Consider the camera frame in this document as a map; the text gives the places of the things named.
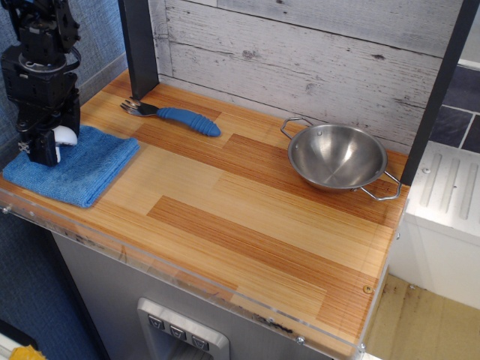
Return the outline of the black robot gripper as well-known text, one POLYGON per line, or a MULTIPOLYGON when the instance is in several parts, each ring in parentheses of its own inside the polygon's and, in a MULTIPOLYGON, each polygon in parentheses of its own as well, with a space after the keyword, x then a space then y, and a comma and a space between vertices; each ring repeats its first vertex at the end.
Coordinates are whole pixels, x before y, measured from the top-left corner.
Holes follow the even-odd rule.
POLYGON ((1 55, 7 98, 18 108, 19 150, 32 162, 59 163, 53 128, 63 125, 80 135, 76 68, 77 63, 69 64, 62 50, 45 64, 36 56, 24 55, 21 46, 9 46, 1 55))

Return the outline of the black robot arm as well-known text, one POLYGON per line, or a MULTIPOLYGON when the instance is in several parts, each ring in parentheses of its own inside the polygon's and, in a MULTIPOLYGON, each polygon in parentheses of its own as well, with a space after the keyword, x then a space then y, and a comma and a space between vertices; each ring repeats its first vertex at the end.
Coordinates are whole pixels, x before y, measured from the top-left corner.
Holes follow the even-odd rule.
POLYGON ((18 45, 1 55, 9 101, 16 104, 19 149, 30 161, 54 167, 61 146, 80 135, 80 98, 75 47, 80 25, 67 1, 2 1, 18 45))

